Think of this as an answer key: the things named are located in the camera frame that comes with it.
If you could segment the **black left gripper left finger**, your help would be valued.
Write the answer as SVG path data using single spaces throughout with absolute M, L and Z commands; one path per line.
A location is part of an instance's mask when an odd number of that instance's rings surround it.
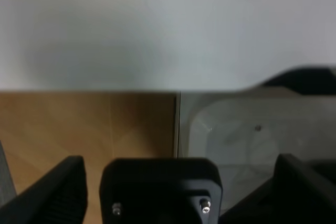
M 83 223 L 87 181 L 82 156 L 69 156 L 1 207 L 1 223 Z

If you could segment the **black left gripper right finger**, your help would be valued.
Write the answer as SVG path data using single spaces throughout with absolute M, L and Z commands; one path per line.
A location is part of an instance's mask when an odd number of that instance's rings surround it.
M 219 223 L 335 223 L 335 160 L 277 157 L 273 177 L 220 216 Z

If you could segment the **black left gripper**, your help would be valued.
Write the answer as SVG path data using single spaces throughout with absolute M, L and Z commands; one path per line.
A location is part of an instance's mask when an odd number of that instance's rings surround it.
M 120 158 L 99 194 L 103 223 L 218 223 L 222 183 L 205 158 Z

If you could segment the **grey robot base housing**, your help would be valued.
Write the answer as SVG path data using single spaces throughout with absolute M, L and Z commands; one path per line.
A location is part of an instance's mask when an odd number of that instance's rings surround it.
M 335 159 L 335 70 L 280 74 L 236 93 L 179 96 L 178 157 L 206 157 L 223 185 L 226 212 L 273 174 L 276 158 Z

